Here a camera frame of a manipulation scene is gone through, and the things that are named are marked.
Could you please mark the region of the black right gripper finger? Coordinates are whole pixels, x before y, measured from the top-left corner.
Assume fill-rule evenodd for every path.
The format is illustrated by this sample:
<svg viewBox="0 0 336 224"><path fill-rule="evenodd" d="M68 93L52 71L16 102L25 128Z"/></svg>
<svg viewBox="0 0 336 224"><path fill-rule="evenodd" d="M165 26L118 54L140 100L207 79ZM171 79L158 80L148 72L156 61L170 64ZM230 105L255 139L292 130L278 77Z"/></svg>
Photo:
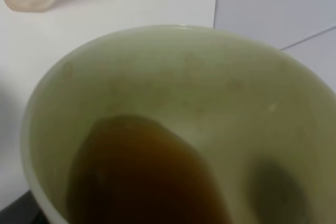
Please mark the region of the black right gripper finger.
<svg viewBox="0 0 336 224"><path fill-rule="evenodd" d="M3 224L45 224L46 217L30 191L1 210Z"/></svg>

